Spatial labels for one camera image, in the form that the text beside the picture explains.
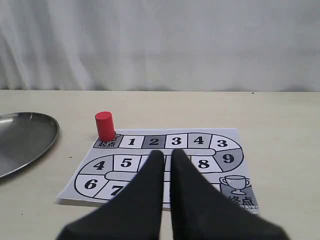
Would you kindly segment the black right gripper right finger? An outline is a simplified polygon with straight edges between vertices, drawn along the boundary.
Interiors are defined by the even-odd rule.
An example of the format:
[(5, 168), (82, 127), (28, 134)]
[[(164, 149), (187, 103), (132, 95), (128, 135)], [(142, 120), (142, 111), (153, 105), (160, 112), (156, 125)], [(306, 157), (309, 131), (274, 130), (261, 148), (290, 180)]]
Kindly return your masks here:
[(175, 240), (287, 240), (278, 225), (216, 190), (182, 149), (171, 154), (170, 210)]

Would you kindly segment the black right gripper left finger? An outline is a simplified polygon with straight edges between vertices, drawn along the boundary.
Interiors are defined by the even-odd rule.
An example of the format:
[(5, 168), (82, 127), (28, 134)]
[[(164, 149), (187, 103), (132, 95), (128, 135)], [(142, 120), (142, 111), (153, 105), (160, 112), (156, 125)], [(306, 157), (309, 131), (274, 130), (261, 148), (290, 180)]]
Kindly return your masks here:
[(59, 240), (157, 240), (164, 193), (164, 155), (153, 150), (111, 201), (67, 224)]

